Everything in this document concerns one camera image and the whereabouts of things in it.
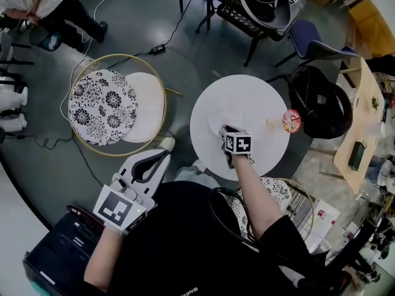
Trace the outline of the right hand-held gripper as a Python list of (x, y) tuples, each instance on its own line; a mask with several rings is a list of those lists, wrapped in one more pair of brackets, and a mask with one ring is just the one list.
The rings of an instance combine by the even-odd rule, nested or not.
[(227, 158), (229, 169), (234, 169), (233, 157), (243, 155), (250, 158), (252, 150), (252, 136), (245, 130), (231, 125), (222, 125), (219, 129), (222, 139), (222, 151)]

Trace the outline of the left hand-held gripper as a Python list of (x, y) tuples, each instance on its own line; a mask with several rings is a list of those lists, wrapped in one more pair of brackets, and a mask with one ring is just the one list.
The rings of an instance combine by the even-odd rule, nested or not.
[[(157, 206), (153, 199), (170, 164), (165, 149), (150, 149), (128, 157), (111, 184), (104, 185), (93, 209), (104, 225), (127, 235)], [(142, 184), (127, 181), (144, 181)]]

